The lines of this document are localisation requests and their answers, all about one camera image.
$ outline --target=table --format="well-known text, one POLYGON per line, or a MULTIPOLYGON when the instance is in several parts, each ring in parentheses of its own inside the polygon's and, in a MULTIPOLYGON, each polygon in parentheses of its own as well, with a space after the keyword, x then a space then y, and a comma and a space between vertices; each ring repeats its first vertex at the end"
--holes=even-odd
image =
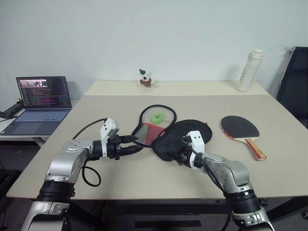
MULTIPOLYGON (((77 101, 78 100, 71 100, 72 106, 74 106, 77 103, 77 101)), ((24 112, 24 109, 17 112, 14 116, 19 116, 22 112, 24 112)), ((0 133, 14 120, 15 118, 0 122, 0 133)), ((49 136, 46 135, 16 135, 16 136, 0 136, 0 141, 32 140, 36 142, 38 146, 42 147, 48 138, 49 136)))
MULTIPOLYGON (((178 121, 208 122, 213 137, 206 150, 243 162, 258 197, 307 195, 308 130, 257 82, 247 92, 235 90, 234 84, 159 82, 155 83, 155 88, 147 89, 139 87, 137 82, 96 81, 36 154, 7 196, 36 198, 62 144, 88 123, 111 117, 119 124, 118 134, 128 135, 137 126, 141 111, 152 104, 170 106, 177 112, 178 121), (219 123, 228 115, 243 116, 256 125, 260 131, 256 144, 267 155, 266 161, 255 161, 248 147, 223 134, 219 123)), ((101 126, 99 123, 91 126, 79 138, 98 140, 101 126)), ((104 159, 88 165, 100 173, 103 182, 93 188, 79 177, 72 199, 224 198, 209 177, 178 166, 174 161, 164 162, 151 149, 143 149, 118 161, 104 159)), ((87 178, 96 181, 94 174, 88 173, 87 178)))

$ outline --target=wooden paddle handle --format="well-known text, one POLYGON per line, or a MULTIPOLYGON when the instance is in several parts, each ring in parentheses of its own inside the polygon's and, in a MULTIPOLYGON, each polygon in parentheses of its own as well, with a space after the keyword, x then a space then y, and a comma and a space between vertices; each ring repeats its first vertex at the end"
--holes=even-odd
POLYGON ((255 155, 257 161, 265 160, 267 157, 264 153, 256 146, 252 139, 245 139, 248 147, 251 149, 252 153, 255 155))

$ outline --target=white water bottle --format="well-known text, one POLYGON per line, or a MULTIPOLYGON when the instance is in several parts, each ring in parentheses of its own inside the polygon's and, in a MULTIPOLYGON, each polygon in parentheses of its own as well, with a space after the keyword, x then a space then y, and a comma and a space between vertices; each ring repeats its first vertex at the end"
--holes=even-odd
POLYGON ((265 57, 263 50, 255 49, 252 53, 249 53, 248 60, 244 66, 240 80, 237 85, 237 90, 247 91, 250 87, 252 80, 254 79, 260 64, 265 57))

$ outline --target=laptop keyboard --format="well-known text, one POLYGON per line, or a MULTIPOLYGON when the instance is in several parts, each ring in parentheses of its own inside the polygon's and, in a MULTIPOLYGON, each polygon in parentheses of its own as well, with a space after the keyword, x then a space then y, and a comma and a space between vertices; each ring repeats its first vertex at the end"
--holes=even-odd
POLYGON ((15 121, 16 122, 60 122, 68 112, 24 112, 15 121))

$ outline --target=green ball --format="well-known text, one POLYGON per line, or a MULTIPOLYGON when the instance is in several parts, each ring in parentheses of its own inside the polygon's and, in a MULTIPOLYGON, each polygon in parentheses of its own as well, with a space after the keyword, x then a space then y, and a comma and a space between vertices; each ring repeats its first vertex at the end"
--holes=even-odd
POLYGON ((164 113, 156 113, 153 116, 151 116, 151 123, 152 124, 161 124, 165 119, 165 114, 164 113))

